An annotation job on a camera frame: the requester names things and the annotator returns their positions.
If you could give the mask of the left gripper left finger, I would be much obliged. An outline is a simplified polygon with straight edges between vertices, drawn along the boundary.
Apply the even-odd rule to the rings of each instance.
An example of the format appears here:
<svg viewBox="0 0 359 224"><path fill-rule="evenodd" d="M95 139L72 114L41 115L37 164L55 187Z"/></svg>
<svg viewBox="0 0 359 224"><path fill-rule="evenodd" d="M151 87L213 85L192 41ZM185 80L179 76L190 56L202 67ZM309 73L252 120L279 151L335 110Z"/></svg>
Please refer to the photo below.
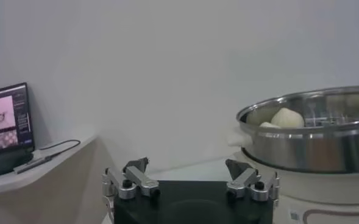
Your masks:
<svg viewBox="0 0 359 224"><path fill-rule="evenodd" d="M160 196L160 183L146 174L147 157L129 161L122 169L108 167L102 174L102 194L107 198L116 195L121 200L132 200L138 191L142 196L155 200Z"/></svg>

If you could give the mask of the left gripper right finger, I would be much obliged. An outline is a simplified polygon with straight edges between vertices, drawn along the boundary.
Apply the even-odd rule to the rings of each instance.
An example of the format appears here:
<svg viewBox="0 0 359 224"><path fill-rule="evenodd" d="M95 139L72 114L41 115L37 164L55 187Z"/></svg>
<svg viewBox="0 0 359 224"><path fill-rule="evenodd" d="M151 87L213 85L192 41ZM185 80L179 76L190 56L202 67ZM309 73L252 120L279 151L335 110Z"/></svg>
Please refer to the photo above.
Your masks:
<svg viewBox="0 0 359 224"><path fill-rule="evenodd" d="M276 172L260 172L250 164L227 159L225 164L232 181L226 183L228 201L249 196L254 201L278 201L280 178Z"/></svg>

